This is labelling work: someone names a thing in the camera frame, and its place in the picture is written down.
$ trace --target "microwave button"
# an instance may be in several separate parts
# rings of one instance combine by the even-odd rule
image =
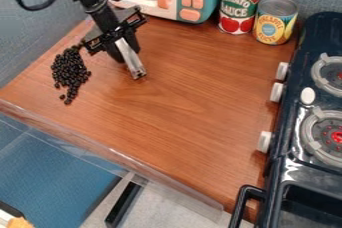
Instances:
[[[182,9],[179,15],[184,20],[188,20],[192,22],[197,22],[201,17],[201,13],[198,12],[197,10],[186,9],[186,8]]]
[[[192,0],[182,0],[182,5],[184,7],[191,7]]]
[[[196,9],[202,9],[203,8],[203,0],[193,0],[192,1],[192,7]]]

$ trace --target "pile of black beans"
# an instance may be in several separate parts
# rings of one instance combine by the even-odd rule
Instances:
[[[51,65],[55,88],[68,88],[66,95],[63,94],[59,97],[66,105],[72,103],[81,85],[86,83],[91,76],[91,72],[87,70],[79,53],[81,48],[81,44],[67,48],[63,54],[56,56]]]

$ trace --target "red light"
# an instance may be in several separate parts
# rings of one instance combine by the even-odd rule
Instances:
[[[334,132],[331,134],[331,138],[338,144],[342,144],[342,132]]]

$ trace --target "stove burner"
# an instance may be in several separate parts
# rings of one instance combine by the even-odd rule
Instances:
[[[304,148],[320,161],[342,168],[342,112],[314,108],[301,126]]]
[[[342,57],[321,54],[320,60],[311,69],[311,77],[317,87],[342,97]]]

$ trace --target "can label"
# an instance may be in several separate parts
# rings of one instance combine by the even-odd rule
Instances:
[[[259,0],[222,0],[219,28],[232,34],[252,30],[254,15]]]
[[[283,44],[290,39],[296,20],[297,14],[276,17],[259,11],[255,18],[253,35],[265,44]]]
[[[256,3],[252,0],[222,0],[221,11],[231,18],[248,18],[255,14]]]

